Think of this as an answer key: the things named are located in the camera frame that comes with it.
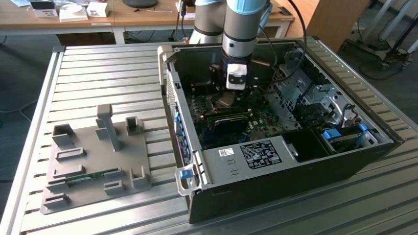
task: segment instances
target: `desk leg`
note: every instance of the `desk leg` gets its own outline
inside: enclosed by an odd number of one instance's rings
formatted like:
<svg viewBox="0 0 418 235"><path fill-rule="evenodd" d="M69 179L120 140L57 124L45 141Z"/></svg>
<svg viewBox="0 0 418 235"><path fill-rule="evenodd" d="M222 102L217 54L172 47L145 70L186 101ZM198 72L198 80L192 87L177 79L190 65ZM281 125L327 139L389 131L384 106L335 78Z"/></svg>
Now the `desk leg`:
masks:
<svg viewBox="0 0 418 235"><path fill-rule="evenodd" d="M113 36L114 36L114 42L117 45L124 44L124 27L112 27L113 30Z"/></svg>
<svg viewBox="0 0 418 235"><path fill-rule="evenodd" d="M288 26L289 26L289 21L281 21L281 24L277 26L277 29L276 29L274 38L285 37Z"/></svg>

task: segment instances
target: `motherboard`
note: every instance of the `motherboard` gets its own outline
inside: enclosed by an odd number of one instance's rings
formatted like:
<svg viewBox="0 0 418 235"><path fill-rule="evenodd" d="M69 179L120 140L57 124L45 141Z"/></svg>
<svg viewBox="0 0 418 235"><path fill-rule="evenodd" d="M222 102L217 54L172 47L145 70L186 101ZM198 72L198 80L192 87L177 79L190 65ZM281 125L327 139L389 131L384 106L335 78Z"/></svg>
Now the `motherboard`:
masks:
<svg viewBox="0 0 418 235"><path fill-rule="evenodd" d="M241 99L232 92L186 98L201 148L273 137L282 132L278 116L270 111L260 90Z"/></svg>

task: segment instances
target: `cable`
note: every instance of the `cable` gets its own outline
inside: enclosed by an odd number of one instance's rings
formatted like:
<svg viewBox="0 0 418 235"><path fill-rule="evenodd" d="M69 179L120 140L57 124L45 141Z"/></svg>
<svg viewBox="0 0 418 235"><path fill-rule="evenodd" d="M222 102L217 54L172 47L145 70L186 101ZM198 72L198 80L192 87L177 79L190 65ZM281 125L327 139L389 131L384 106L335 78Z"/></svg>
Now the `cable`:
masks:
<svg viewBox="0 0 418 235"><path fill-rule="evenodd" d="M23 106L21 106L18 109L14 109L14 110L0 110L0 113L7 114L7 113L17 112L17 111L22 110L23 108L29 107L29 105L33 104L35 101L37 101L37 99L33 100L30 103L25 104Z"/></svg>
<svg viewBox="0 0 418 235"><path fill-rule="evenodd" d="M23 118L31 123L30 118L23 114L23 112L21 112L21 110L18 110L18 112L19 112L21 116L23 116Z"/></svg>
<svg viewBox="0 0 418 235"><path fill-rule="evenodd" d="M260 28L260 30L262 32L262 35L264 35L264 37L265 37L265 39L268 41L269 46L270 46L270 51L272 51L272 56L273 56L273 64L270 66L273 67L273 66L276 66L276 63L277 63L276 53L274 53L274 50L273 50L273 46L272 46L269 37L266 36L265 31L264 31L264 29L262 29L262 27L260 25L258 25L258 28Z"/></svg>
<svg viewBox="0 0 418 235"><path fill-rule="evenodd" d="M150 34L149 38L144 41L144 43L146 43L150 40L153 34L154 34L154 30L152 31L152 34Z"/></svg>
<svg viewBox="0 0 418 235"><path fill-rule="evenodd" d="M395 76L396 74L399 74L399 73L401 72L401 70L399 70L399 71L393 72L392 74L387 75L387 76L383 77L383 78L375 78L375 77L369 76L368 74L364 73L361 67L363 67L364 65L367 65L367 64L371 64L371 63L376 62L376 61L381 61L380 58L377 58L376 60L367 61L367 62L361 63L361 64L359 65L359 67L357 67L359 72L360 72L367 78L369 78L371 80L376 80L376 81L387 80L388 78L391 78L392 76Z"/></svg>
<svg viewBox="0 0 418 235"><path fill-rule="evenodd" d="M285 81L288 78L292 77L292 75L294 74L294 72L297 71L297 69L300 68L301 66L301 62L303 62L303 59L304 59L304 55L305 55L305 48L307 48L307 38L305 38L305 25L304 25L304 21L303 21L303 17L301 17L301 14L300 14L300 11L293 3L292 0L286 0L288 3L290 4L290 6L293 7L294 11L296 11L296 14L297 14L297 17L300 19L300 24L301 24L301 30L303 30L303 52L301 52L301 57L299 59L299 62L296 64L296 67L293 69L293 71L280 80L273 80L273 82L281 82L281 81Z"/></svg>
<svg viewBox="0 0 418 235"><path fill-rule="evenodd" d="M360 43L364 43L363 37L361 37L360 32L359 32L359 18L357 18L357 35L359 35Z"/></svg>
<svg viewBox="0 0 418 235"><path fill-rule="evenodd" d="M401 6L400 6L399 9L403 8L404 4L405 4L408 1L409 1L409 0L407 0L407 1L401 4ZM377 33L377 39L380 39L380 34L381 34L383 30L385 29L385 27L387 27L387 25L388 25L388 22L391 22L395 17L396 17L396 15L393 15L393 17L385 22L383 29L381 29L380 32Z"/></svg>
<svg viewBox="0 0 418 235"><path fill-rule="evenodd" d="M181 17L181 32L182 32L184 37L186 38L186 35L185 35L185 32L184 32L182 23L184 23L184 17Z"/></svg>
<svg viewBox="0 0 418 235"><path fill-rule="evenodd" d="M2 42L0 43L0 45L2 45L5 43L5 40L6 40L6 36L3 36L3 40Z"/></svg>
<svg viewBox="0 0 418 235"><path fill-rule="evenodd" d="M180 10L178 10L178 13L177 13L177 22L176 22L176 41L178 41L178 35L177 35L177 31L178 31L178 19L180 19Z"/></svg>
<svg viewBox="0 0 418 235"><path fill-rule="evenodd" d="M312 89L313 85L315 85L313 82L311 82L311 83L308 84L308 86L307 86L304 92L301 93L301 95L300 95L300 96L297 97L297 99L296 99L296 104L297 104L297 103L301 103L301 100L303 100L305 94L308 93L308 91Z"/></svg>
<svg viewBox="0 0 418 235"><path fill-rule="evenodd" d="M152 36L153 36L153 34L154 34L154 30L152 31L152 34L150 34L149 38L148 38L145 41L137 39L137 38L136 38L133 35L130 35L129 33L130 33L130 32L128 32L128 35L129 35L133 39L136 39L137 41L140 41L140 43L146 43L146 42L150 40L150 38L152 38Z"/></svg>
<svg viewBox="0 0 418 235"><path fill-rule="evenodd" d="M0 184L9 184L11 182L13 182L13 180L0 180Z"/></svg>
<svg viewBox="0 0 418 235"><path fill-rule="evenodd" d="M26 107L29 107L29 105L33 104L35 101L37 101L37 99L33 100L30 103L25 104L23 106L21 106L21 108L18 108L18 109L14 109L14 110L0 110L0 113L1 113L1 114L9 114L9 113L13 113L13 112L18 112L18 113L21 114L21 116L23 116L23 118L25 118L29 122L31 122L30 118L27 118L27 116L26 116L21 111L22 111Z"/></svg>
<svg viewBox="0 0 418 235"><path fill-rule="evenodd" d="M128 33L137 35L137 34L140 34L141 32L142 32L142 31L138 31L137 33L132 33L132 32L128 32Z"/></svg>

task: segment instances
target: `metal workbench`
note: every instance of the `metal workbench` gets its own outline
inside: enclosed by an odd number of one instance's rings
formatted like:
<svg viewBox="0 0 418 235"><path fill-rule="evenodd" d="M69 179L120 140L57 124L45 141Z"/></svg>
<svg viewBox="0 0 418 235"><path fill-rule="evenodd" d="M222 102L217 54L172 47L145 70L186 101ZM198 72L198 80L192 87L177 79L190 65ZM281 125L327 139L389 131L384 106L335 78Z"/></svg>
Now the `metal workbench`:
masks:
<svg viewBox="0 0 418 235"><path fill-rule="evenodd" d="M51 54L0 234L416 233L416 125L352 70L340 69L345 64L320 42L309 39L308 46L404 138L405 143L387 157L343 182L189 225L185 200L177 194L173 177L157 44L66 47ZM53 125L94 125L94 106L102 103L113 105L113 121L130 116L144 121L152 189L42 215L38 208Z"/></svg>

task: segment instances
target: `white object on desk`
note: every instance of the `white object on desk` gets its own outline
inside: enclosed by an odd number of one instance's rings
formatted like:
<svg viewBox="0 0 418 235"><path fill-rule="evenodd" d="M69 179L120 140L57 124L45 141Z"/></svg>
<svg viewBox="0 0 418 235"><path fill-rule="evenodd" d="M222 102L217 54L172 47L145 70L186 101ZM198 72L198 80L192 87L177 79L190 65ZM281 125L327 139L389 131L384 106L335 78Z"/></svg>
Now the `white object on desk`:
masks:
<svg viewBox="0 0 418 235"><path fill-rule="evenodd" d="M180 12L180 2L176 2L176 8L177 8L177 12ZM184 19L193 20L194 18L196 18L194 8L186 7Z"/></svg>
<svg viewBox="0 0 418 235"><path fill-rule="evenodd" d="M59 22L86 21L85 8L79 5L67 4L59 7Z"/></svg>
<svg viewBox="0 0 418 235"><path fill-rule="evenodd" d="M35 17L55 17L58 16L55 9L42 9L42 10L35 10L33 9Z"/></svg>
<svg viewBox="0 0 418 235"><path fill-rule="evenodd" d="M86 14L90 17L106 17L109 13L108 4L105 2L90 2L86 7Z"/></svg>
<svg viewBox="0 0 418 235"><path fill-rule="evenodd" d="M35 17L55 17L58 16L51 1L30 1L33 13Z"/></svg>

